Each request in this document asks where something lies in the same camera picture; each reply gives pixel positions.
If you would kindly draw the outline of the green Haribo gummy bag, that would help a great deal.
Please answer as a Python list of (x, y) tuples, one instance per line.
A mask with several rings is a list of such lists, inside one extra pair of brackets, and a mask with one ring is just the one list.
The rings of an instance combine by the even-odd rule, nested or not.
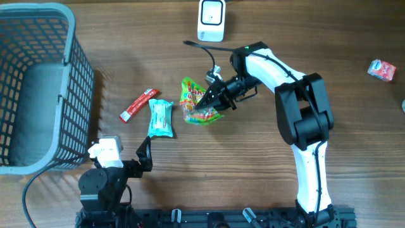
[(204, 96), (206, 90), (189, 77), (182, 80), (182, 92), (180, 106), (184, 113), (184, 120), (188, 124), (209, 125), (223, 117), (214, 108), (196, 109), (198, 102)]

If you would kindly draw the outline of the teal tissue packet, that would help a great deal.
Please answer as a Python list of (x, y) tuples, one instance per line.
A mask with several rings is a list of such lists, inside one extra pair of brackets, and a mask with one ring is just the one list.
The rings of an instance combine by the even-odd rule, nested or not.
[(150, 99), (151, 120), (149, 123), (149, 137), (173, 137), (171, 114), (173, 102), (164, 99)]

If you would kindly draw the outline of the red stick snack packet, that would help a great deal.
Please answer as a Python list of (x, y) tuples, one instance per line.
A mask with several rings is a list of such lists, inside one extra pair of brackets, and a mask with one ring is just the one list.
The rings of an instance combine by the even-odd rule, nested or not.
[(158, 93), (159, 90), (157, 89), (147, 89), (125, 111), (120, 114), (120, 120), (126, 124), (149, 102), (150, 99), (152, 99)]

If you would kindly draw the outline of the small red candy packet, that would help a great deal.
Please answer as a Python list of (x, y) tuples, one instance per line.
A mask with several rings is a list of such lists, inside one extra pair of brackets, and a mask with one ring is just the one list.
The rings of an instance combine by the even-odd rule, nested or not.
[(392, 81), (396, 67), (386, 61), (375, 59), (371, 62), (367, 73), (380, 80), (390, 82)]

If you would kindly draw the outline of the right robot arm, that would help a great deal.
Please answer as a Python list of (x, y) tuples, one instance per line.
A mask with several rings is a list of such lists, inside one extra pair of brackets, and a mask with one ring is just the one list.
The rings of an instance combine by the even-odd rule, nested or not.
[(305, 74), (279, 60), (263, 42), (231, 49), (230, 63), (236, 76), (223, 80), (214, 65), (206, 74), (209, 87), (196, 104), (197, 110), (235, 109), (246, 92), (261, 84), (275, 95), (277, 126), (291, 147), (299, 190), (297, 227), (322, 227), (333, 221), (328, 195), (325, 154), (334, 120), (324, 80)]

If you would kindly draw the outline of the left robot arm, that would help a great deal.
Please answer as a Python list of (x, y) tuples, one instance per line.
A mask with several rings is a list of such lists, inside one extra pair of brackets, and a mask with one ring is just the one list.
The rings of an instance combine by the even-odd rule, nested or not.
[(151, 138), (147, 136), (136, 150), (136, 160), (122, 160), (122, 150), (119, 136), (103, 137), (88, 149), (96, 167), (79, 179), (82, 209), (76, 214), (75, 227), (144, 227), (132, 202), (121, 199), (126, 190), (132, 199), (129, 178), (141, 178), (153, 168)]

